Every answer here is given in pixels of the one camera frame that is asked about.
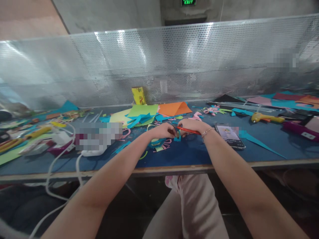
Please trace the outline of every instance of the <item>phone screen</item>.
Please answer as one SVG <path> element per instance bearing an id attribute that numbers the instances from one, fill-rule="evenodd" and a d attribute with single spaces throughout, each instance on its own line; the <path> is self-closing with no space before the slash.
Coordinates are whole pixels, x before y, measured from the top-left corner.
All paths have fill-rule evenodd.
<path id="1" fill-rule="evenodd" d="M 238 135 L 227 124 L 216 124 L 220 136 L 232 147 L 245 148 Z"/>

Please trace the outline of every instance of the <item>table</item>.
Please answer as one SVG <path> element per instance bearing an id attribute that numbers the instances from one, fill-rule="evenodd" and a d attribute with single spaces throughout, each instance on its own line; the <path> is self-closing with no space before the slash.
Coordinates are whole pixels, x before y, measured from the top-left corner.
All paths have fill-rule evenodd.
<path id="1" fill-rule="evenodd" d="M 188 105 L 193 113 L 189 113 L 184 118 L 192 117 L 192 115 L 200 110 L 192 106 L 207 107 L 206 102 L 189 102 Z M 103 114 L 115 113 L 130 107 L 109 107 L 96 108 L 95 114 L 103 109 Z M 239 117 L 230 114 L 222 115 L 218 113 L 216 116 L 210 114 L 202 115 L 204 122 L 214 125 L 215 123 L 228 123 L 230 126 L 239 126 L 242 130 L 246 130 L 250 135 L 259 139 L 271 149 L 285 156 L 287 159 L 268 151 L 259 145 L 242 139 L 246 145 L 246 149 L 237 151 L 254 169 L 278 168 L 278 167 L 294 167 L 294 166 L 317 166 L 319 164 L 319 144 L 311 142 L 299 135 L 286 132 L 282 129 L 281 124 L 259 122 L 252 123 L 249 116 Z M 78 127 L 82 119 L 72 123 Z M 145 132 L 146 126 L 133 128 L 130 134 L 134 140 L 137 136 Z M 80 161 L 80 169 L 86 178 L 90 178 L 97 170 L 107 163 L 115 154 L 112 153 L 125 142 L 116 141 L 112 144 L 103 155 L 94 157 L 82 157 Z M 52 181 L 71 181 L 77 180 L 75 172 L 75 161 L 79 154 L 76 151 L 69 155 L 62 156 L 54 165 Z M 0 166 L 0 183 L 21 183 L 21 182 L 44 182 L 47 177 L 49 165 L 55 157 L 50 153 L 43 153 L 37 156 L 20 157 L 7 164 Z M 170 148 L 157 153 L 152 149 L 148 151 L 146 157 L 137 163 L 132 176 L 160 176 L 160 175 L 176 175 L 176 174 L 195 174 L 207 173 L 213 171 L 210 158 L 208 156 L 205 145 L 199 135 L 189 135 L 182 139 L 181 142 L 173 141 Z"/>

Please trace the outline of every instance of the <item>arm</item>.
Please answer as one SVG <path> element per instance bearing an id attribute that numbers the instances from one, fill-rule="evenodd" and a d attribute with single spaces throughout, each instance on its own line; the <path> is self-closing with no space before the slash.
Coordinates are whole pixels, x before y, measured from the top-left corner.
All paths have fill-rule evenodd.
<path id="1" fill-rule="evenodd" d="M 135 139 L 105 164 L 70 200 L 42 238 L 95 238 L 105 210 L 124 186 L 147 145 L 154 138 L 174 138 L 164 123 Z"/>
<path id="2" fill-rule="evenodd" d="M 180 124 L 200 133 L 212 128 L 192 119 Z M 254 238 L 308 238 L 255 171 L 215 130 L 208 131 L 204 143 L 217 175 Z"/>

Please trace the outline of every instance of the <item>wooden table edge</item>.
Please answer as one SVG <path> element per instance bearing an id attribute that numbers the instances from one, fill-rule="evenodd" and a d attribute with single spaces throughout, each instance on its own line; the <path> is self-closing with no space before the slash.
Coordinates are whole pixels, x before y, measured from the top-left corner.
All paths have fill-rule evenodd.
<path id="1" fill-rule="evenodd" d="M 318 164 L 319 159 L 302 159 L 302 160 L 282 160 L 282 161 L 263 161 L 248 162 L 255 170 L 277 169 L 287 167 L 309 166 L 310 164 Z M 132 177 L 150 177 L 150 176 L 166 176 L 176 174 L 200 174 L 213 172 L 213 165 L 182 165 L 182 166 L 165 166 L 165 167 L 147 167 L 136 168 L 133 170 Z M 91 178 L 97 170 L 82 172 L 84 179 Z M 34 183 L 45 182 L 48 174 L 21 174 L 21 175 L 3 175 L 0 176 L 0 184 L 10 183 Z M 51 175 L 51 182 L 57 181 L 73 181 L 77 180 L 76 172 L 54 173 Z"/>

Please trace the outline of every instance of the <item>concrete wall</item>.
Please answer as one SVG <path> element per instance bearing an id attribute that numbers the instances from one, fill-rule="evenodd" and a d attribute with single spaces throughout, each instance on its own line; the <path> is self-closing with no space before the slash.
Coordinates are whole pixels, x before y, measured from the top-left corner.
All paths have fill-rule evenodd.
<path id="1" fill-rule="evenodd" d="M 71 34 L 161 26 L 159 0 L 53 0 Z"/>
<path id="2" fill-rule="evenodd" d="M 1 0 L 0 40 L 66 35 L 50 0 Z"/>
<path id="3" fill-rule="evenodd" d="M 196 6 L 186 7 L 180 6 L 180 0 L 160 0 L 160 5 L 163 22 L 202 17 L 206 22 L 233 21 L 319 12 L 316 0 L 197 0 Z"/>

